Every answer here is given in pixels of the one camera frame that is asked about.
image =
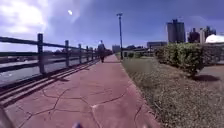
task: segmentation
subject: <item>red paved walkway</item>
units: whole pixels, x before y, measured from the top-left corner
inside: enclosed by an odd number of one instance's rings
[[[18,128],[72,128],[75,122],[84,128],[159,127],[115,56],[34,85],[0,96],[5,96],[2,103],[8,104],[6,112]]]

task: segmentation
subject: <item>person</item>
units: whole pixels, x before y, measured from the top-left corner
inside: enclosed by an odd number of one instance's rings
[[[100,60],[101,60],[102,63],[104,63],[105,50],[106,50],[106,48],[103,44],[103,41],[101,40],[100,44],[98,45],[98,54],[100,56]]]

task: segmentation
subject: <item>sky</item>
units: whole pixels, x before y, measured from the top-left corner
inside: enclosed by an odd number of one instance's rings
[[[0,0],[0,36],[71,46],[107,48],[119,44],[117,13],[122,12],[123,45],[167,41],[166,22],[177,18],[186,32],[207,25],[224,33],[223,0]],[[0,51],[35,51],[36,47],[5,44]]]

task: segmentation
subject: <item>railing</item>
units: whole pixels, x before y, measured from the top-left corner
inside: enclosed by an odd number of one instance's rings
[[[86,58],[87,62],[93,61],[94,59],[98,59],[96,49],[93,50],[93,48],[89,48],[88,46],[86,47],[86,49],[83,49],[81,47],[81,44],[78,45],[78,48],[72,47],[72,46],[69,46],[68,40],[65,41],[65,45],[45,43],[43,40],[43,34],[37,35],[37,41],[0,37],[0,42],[1,43],[14,43],[14,44],[27,44],[27,45],[37,46],[37,52],[0,52],[0,57],[6,57],[6,56],[14,56],[14,57],[15,56],[17,56],[17,57],[18,56],[35,56],[35,57],[37,57],[36,63],[0,67],[0,73],[38,66],[40,74],[45,75],[46,74],[45,65],[48,65],[48,64],[65,62],[66,67],[68,68],[68,67],[72,66],[69,63],[72,60],[79,60],[79,63],[82,64],[83,58]],[[45,53],[43,51],[44,46],[63,48],[63,52]],[[58,59],[58,60],[46,62],[44,57],[49,56],[49,55],[60,55],[60,56],[64,57],[64,59]]]

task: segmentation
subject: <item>lamp post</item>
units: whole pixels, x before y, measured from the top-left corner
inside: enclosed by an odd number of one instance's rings
[[[123,48],[122,48],[122,30],[121,30],[121,17],[122,13],[118,13],[117,16],[119,18],[119,27],[120,27],[120,45],[121,45],[121,60],[123,60]]]

